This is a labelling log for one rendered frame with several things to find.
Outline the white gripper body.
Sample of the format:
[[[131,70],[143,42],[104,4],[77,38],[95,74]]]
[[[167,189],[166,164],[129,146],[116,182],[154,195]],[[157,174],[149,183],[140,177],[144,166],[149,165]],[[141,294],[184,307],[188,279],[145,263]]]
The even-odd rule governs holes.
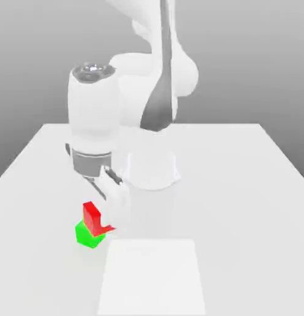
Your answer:
[[[129,188],[115,172],[101,172],[99,177],[84,177],[115,210],[129,209]]]

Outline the small red cube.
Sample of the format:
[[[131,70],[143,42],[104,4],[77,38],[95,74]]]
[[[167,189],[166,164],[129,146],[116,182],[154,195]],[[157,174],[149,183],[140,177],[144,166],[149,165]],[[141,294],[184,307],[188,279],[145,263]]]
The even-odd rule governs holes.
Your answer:
[[[83,204],[83,221],[93,237],[115,230],[111,225],[102,225],[101,213],[91,201]]]

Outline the small green cube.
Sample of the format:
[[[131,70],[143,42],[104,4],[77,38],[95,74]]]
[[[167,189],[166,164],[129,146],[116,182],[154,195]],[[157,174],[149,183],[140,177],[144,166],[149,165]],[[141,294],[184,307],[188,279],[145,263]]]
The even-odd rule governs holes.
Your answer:
[[[84,221],[80,221],[75,226],[76,241],[86,247],[96,248],[105,239],[105,234],[93,236]]]

